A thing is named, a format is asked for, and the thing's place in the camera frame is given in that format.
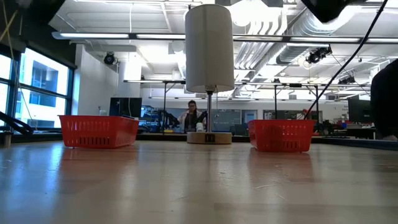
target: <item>metal pole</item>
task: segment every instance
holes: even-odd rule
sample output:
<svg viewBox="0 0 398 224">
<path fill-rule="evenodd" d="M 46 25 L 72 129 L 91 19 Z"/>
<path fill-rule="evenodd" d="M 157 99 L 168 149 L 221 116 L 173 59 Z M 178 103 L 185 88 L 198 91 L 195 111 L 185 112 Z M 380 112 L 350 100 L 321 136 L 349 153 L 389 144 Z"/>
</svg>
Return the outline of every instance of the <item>metal pole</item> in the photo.
<svg viewBox="0 0 398 224">
<path fill-rule="evenodd" d="M 165 117 L 165 112 L 166 112 L 166 93 L 167 93 L 167 83 L 164 83 L 164 100 L 163 100 L 163 116 L 162 116 L 162 119 L 163 119 L 163 123 L 162 123 L 162 133 L 163 133 L 163 135 L 164 135 L 164 126 L 165 126 L 165 119 L 166 119 L 166 117 Z"/>
<path fill-rule="evenodd" d="M 274 90 L 275 90 L 275 119 L 278 119 L 278 107 L 277 107 L 277 103 L 276 103 L 276 96 L 278 95 L 277 94 L 277 92 L 276 92 L 276 86 L 274 87 Z"/>
<path fill-rule="evenodd" d="M 207 92 L 207 120 L 206 120 L 206 126 L 207 126 L 207 132 L 211 132 L 211 96 L 212 92 Z"/>
<path fill-rule="evenodd" d="M 316 98 L 318 98 L 318 86 L 315 86 L 315 94 L 316 94 Z M 317 101 L 317 120 L 319 123 L 319 101 Z"/>
</svg>

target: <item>desk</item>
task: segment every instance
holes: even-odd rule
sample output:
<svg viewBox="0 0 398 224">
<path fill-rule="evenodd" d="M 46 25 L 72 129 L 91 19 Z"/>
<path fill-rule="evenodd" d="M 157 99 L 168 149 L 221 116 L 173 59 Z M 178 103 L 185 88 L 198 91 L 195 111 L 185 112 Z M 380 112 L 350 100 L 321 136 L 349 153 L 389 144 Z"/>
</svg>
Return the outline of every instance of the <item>desk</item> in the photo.
<svg viewBox="0 0 398 224">
<path fill-rule="evenodd" d="M 376 139 L 376 128 L 348 128 L 347 136 L 356 138 Z"/>
</svg>

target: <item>table surface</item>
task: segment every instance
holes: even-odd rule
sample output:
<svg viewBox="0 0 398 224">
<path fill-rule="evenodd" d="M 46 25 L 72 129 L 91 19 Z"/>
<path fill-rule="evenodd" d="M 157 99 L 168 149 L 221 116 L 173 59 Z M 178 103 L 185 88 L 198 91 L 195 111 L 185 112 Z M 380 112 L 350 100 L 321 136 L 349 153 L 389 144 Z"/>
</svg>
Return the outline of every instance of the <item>table surface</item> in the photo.
<svg viewBox="0 0 398 224">
<path fill-rule="evenodd" d="M 0 149 L 8 223 L 397 223 L 398 152 L 312 144 L 309 153 L 138 141 Z"/>
</svg>

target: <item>wooden base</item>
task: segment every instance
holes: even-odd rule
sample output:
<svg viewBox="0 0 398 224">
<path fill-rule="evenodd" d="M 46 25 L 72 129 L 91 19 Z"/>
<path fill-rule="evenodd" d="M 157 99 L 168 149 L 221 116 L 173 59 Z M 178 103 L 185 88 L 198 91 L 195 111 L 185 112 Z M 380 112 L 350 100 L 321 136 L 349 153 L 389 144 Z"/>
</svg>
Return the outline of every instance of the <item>wooden base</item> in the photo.
<svg viewBox="0 0 398 224">
<path fill-rule="evenodd" d="M 232 144 L 231 133 L 187 133 L 187 143 Z"/>
</svg>

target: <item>security camera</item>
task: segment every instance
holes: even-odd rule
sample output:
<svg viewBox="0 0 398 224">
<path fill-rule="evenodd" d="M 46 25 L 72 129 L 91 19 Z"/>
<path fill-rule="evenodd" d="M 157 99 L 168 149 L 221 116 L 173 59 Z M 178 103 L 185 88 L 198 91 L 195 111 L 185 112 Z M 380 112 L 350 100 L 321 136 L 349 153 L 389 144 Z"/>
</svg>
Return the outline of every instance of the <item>security camera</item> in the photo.
<svg viewBox="0 0 398 224">
<path fill-rule="evenodd" d="M 114 65 L 118 62 L 117 58 L 114 57 L 114 52 L 108 52 L 106 53 L 106 56 L 104 58 L 104 63 L 107 65 Z"/>
</svg>

